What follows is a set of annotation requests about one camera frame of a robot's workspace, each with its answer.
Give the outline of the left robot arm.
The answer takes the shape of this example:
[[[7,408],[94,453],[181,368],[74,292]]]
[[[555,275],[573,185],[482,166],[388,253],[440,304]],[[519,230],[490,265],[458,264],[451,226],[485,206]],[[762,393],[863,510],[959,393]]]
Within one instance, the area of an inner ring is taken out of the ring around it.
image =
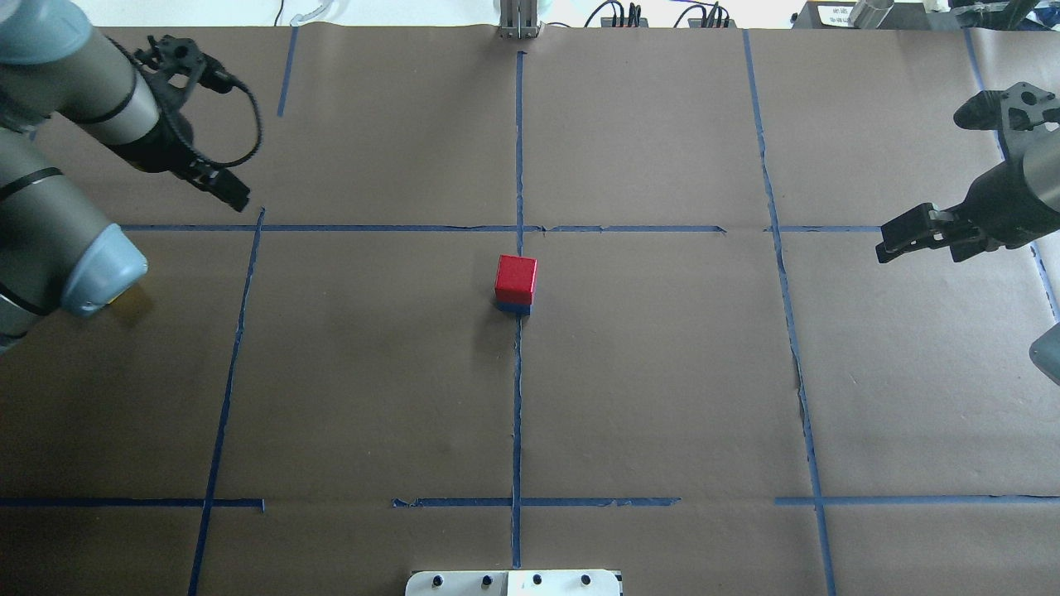
[[[4,1],[1,43],[1,339],[8,351],[57,310],[87,318],[148,271],[148,260],[58,162],[57,140],[37,135],[53,117],[147,174],[169,173],[235,211],[249,188],[234,174],[260,151],[253,91],[193,39],[147,39],[128,50],[71,1]],[[253,145],[233,160],[207,156],[182,109],[197,89],[243,92]]]

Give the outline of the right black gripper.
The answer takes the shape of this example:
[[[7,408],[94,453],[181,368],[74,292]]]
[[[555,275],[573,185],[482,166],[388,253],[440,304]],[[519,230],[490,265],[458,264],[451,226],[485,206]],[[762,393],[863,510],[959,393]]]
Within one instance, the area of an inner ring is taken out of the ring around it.
[[[992,166],[976,178],[965,200],[951,211],[970,229],[970,240],[951,245],[940,233],[953,223],[953,214],[937,204],[923,203],[881,226],[879,264],[950,245],[952,260],[964,262],[997,248],[1022,248],[1038,238],[1038,200],[1017,166],[1009,162]]]

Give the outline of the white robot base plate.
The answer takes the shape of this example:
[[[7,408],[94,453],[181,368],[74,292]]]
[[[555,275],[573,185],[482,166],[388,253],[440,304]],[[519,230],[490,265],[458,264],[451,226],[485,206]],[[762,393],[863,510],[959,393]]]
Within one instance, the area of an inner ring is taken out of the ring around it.
[[[405,595],[624,595],[613,569],[424,569]]]

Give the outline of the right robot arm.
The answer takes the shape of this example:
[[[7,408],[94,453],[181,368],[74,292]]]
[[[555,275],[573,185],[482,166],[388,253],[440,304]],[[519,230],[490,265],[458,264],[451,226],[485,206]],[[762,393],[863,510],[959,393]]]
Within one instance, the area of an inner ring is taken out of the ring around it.
[[[939,248],[956,263],[1002,248],[1037,252],[1041,240],[1058,234],[1059,132],[1044,126],[1005,133],[1003,140],[1004,160],[973,180],[961,203],[918,204],[883,223],[878,262]]]

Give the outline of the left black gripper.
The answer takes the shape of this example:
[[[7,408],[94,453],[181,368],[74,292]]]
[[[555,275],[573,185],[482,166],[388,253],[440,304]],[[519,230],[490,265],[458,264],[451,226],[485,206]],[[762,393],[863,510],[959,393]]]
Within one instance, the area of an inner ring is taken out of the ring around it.
[[[126,104],[108,116],[108,148],[141,172],[172,173],[241,214],[250,189],[228,170],[208,177],[208,166],[188,147],[181,124],[155,104]]]

